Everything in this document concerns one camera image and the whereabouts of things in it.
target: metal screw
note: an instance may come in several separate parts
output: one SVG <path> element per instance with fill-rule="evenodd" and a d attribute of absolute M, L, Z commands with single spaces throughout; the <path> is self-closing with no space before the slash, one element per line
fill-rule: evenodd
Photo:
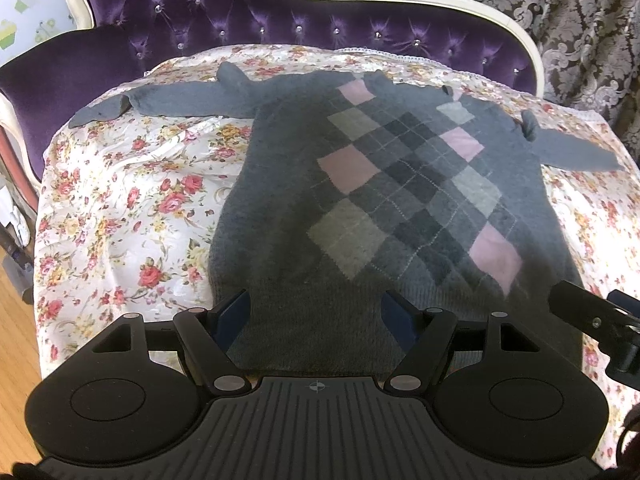
<path fill-rule="evenodd" d="M 400 390 L 401 392 L 417 390 L 421 384 L 420 379 L 412 375 L 396 375 L 389 381 L 389 385 L 393 389 Z"/>
<path fill-rule="evenodd" d="M 244 379 L 237 375 L 223 375 L 213 381 L 213 385 L 221 392 L 234 392 L 244 386 Z"/>

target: damask curtain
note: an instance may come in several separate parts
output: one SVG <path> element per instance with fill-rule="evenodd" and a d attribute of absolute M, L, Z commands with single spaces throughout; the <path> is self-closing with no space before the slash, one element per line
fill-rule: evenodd
<path fill-rule="evenodd" d="M 640 162 L 640 0 L 477 0 L 536 41 L 545 98 L 596 110 Z"/>

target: floral bed sheet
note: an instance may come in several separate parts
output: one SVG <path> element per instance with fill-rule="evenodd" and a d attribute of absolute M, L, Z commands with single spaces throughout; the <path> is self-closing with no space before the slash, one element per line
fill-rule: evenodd
<path fill-rule="evenodd" d="M 516 118 L 530 108 L 543 127 L 613 150 L 625 171 L 544 167 L 543 176 L 584 285 L 603 296 L 618 288 L 640 297 L 640 172 L 599 115 L 425 59 L 277 45 L 229 46 L 168 60 L 100 99 L 142 84 L 212 80 L 224 60 L 256 79 L 313 70 L 382 70 L 396 82 L 447 84 L 496 102 Z M 151 118 L 130 110 L 106 123 L 64 126 L 55 135 L 46 154 L 35 247 L 43 376 L 121 314 L 166 320 L 184 308 L 211 307 L 209 241 L 242 168 L 251 127 L 251 120 Z M 176 365 L 167 354 L 154 358 Z M 607 360 L 585 337 L 584 373 L 610 405 L 609 425 L 594 455 L 601 466 L 614 462 L 623 417 L 640 402 L 638 392 L 605 376 Z"/>

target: argyle pattern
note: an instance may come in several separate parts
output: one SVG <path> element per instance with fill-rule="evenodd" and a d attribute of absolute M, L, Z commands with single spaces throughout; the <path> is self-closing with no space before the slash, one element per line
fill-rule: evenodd
<path fill-rule="evenodd" d="M 318 159 L 326 178 L 312 191 L 325 213 L 307 234 L 348 279 L 369 267 L 395 282 L 428 272 L 440 285 L 455 271 L 471 290 L 489 279 L 509 293 L 522 267 L 511 240 L 525 227 L 459 97 L 421 121 L 362 79 L 330 96 L 326 140 L 337 148 Z"/>

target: purple headboard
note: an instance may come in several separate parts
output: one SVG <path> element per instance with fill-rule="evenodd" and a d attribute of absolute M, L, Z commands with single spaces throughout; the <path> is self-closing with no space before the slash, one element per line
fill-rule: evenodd
<path fill-rule="evenodd" d="M 366 47 L 429 57 L 521 91 L 536 93 L 539 83 L 536 66 L 541 63 L 528 38 L 527 49 L 492 20 L 433 4 L 366 0 L 88 3 L 95 28 L 52 38 L 0 67 L 0 92 L 19 122 L 17 134 L 24 138 L 32 182 L 42 177 L 42 154 L 52 136 L 78 109 L 164 60 L 225 44 Z M 495 12 L 497 21 L 508 20 Z"/>
<path fill-rule="evenodd" d="M 443 7 L 322 0 L 89 0 L 97 26 L 121 27 L 141 70 L 223 44 L 358 46 L 429 57 L 536 92 L 520 42 L 488 20 Z"/>

